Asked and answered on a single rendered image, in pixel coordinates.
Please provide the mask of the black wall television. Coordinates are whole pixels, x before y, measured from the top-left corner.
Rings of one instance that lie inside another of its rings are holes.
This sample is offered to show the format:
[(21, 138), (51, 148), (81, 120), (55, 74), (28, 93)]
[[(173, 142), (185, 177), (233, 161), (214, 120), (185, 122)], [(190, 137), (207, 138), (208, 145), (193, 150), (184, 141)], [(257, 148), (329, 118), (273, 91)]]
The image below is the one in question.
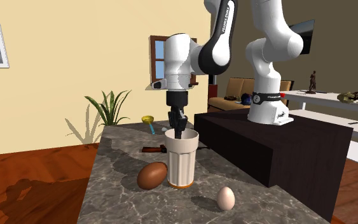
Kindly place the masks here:
[(296, 34), (299, 34), (303, 40), (301, 55), (310, 53), (314, 24), (315, 20), (311, 19), (289, 26), (289, 28)]

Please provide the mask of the green potted plant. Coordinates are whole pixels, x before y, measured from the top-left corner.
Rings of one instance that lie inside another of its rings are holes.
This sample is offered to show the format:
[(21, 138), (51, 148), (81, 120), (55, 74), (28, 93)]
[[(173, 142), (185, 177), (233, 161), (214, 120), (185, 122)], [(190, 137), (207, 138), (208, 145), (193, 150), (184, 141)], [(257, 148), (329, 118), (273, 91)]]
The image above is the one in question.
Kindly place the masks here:
[(98, 103), (90, 96), (85, 96), (85, 99), (89, 100), (90, 103), (97, 109), (99, 115), (104, 122), (103, 125), (111, 126), (117, 125), (122, 119), (128, 119), (127, 116), (119, 117), (119, 113), (123, 102), (128, 97), (128, 94), (130, 92), (131, 90), (124, 90), (118, 95), (115, 95), (113, 91), (110, 91), (109, 97), (107, 97), (107, 94), (102, 91), (102, 103)]

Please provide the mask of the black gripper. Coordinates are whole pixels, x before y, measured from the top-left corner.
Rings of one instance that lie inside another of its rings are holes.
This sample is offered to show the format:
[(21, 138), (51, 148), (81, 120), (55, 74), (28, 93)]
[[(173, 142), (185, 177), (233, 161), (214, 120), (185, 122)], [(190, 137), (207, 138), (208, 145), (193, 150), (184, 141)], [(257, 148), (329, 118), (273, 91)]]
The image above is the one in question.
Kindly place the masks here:
[(171, 107), (168, 112), (169, 124), (174, 127), (175, 138), (181, 139), (188, 117), (180, 108), (188, 105), (188, 91), (166, 91), (166, 104)]

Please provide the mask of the tan sofa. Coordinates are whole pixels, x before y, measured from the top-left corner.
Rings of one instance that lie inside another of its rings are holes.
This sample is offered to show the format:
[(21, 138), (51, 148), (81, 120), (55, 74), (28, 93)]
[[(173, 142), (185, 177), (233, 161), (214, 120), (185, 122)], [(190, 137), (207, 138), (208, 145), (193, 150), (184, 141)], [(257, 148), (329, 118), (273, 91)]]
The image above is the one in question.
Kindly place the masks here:
[(226, 96), (233, 96), (237, 99), (229, 101), (224, 97), (211, 97), (208, 100), (208, 112), (250, 108), (249, 105), (243, 105), (241, 103), (240, 97), (243, 94), (252, 94), (253, 89), (253, 78), (230, 78), (226, 89)]

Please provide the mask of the brown framed window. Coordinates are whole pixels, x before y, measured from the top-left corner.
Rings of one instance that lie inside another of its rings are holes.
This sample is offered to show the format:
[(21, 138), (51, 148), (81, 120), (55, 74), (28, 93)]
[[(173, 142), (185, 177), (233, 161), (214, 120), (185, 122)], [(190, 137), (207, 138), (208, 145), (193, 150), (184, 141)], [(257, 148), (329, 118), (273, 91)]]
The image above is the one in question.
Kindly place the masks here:
[(164, 78), (164, 43), (168, 36), (149, 37), (149, 59), (151, 82)]

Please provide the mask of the white ribbed cup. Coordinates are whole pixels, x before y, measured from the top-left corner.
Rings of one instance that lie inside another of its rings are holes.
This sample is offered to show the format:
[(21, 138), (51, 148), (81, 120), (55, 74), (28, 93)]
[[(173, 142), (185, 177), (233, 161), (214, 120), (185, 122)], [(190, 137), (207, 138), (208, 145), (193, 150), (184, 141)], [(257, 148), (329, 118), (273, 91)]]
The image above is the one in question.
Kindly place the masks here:
[(181, 138), (175, 138), (175, 130), (165, 132), (165, 147), (168, 156), (168, 184), (174, 188), (188, 188), (193, 184), (195, 157), (199, 134), (193, 129), (182, 131)]

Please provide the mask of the brown egg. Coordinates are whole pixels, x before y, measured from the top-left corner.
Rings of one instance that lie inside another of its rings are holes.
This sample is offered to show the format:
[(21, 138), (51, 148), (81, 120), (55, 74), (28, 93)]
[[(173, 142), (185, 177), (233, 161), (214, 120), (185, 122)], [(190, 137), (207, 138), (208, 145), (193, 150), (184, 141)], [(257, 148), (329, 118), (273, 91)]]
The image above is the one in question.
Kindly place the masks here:
[(167, 165), (163, 162), (152, 162), (146, 165), (138, 173), (138, 187), (144, 190), (156, 188), (167, 176), (167, 171)]

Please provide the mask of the pale beige egg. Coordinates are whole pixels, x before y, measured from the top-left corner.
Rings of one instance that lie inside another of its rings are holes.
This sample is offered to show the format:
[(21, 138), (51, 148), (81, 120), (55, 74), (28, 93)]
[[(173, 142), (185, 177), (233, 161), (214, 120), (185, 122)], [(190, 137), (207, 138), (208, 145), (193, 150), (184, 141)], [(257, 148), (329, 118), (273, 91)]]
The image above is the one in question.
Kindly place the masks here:
[(235, 205), (235, 195), (231, 188), (224, 186), (218, 191), (217, 204), (223, 211), (233, 209)]

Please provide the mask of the white shelf unit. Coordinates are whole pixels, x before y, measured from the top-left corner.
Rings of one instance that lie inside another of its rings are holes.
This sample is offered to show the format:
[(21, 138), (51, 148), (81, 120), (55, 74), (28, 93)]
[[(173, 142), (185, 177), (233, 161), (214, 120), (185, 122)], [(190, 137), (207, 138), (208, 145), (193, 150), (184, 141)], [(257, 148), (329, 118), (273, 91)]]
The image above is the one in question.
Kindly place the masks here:
[(338, 94), (336, 93), (317, 92), (316, 94), (308, 94), (305, 90), (290, 90), (283, 91), (282, 93), (282, 97), (284, 99), (299, 103), (299, 109), (292, 111), (294, 115), (352, 128), (353, 134), (347, 158), (358, 162), (358, 121), (306, 110), (307, 104), (314, 104), (329, 108), (358, 112), (358, 100), (351, 103), (345, 103), (340, 102), (337, 99), (337, 96)]

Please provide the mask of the dark brown robot stand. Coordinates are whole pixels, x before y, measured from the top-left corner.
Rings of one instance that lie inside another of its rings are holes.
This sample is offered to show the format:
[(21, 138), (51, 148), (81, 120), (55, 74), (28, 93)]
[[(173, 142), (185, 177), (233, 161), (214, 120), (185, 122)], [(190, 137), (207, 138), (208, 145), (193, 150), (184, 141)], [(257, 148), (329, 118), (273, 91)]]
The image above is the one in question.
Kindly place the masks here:
[(266, 187), (278, 185), (331, 221), (353, 129), (294, 116), (248, 120), (248, 109), (196, 114), (199, 140)]

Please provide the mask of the dark brown handled tool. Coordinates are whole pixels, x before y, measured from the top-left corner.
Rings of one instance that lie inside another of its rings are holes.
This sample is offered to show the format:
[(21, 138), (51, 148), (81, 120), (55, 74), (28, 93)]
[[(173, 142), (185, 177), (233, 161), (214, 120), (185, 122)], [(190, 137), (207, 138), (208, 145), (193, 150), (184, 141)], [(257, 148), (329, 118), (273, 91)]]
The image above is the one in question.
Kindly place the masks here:
[(166, 153), (166, 147), (161, 144), (159, 147), (144, 146), (141, 150), (143, 153)]

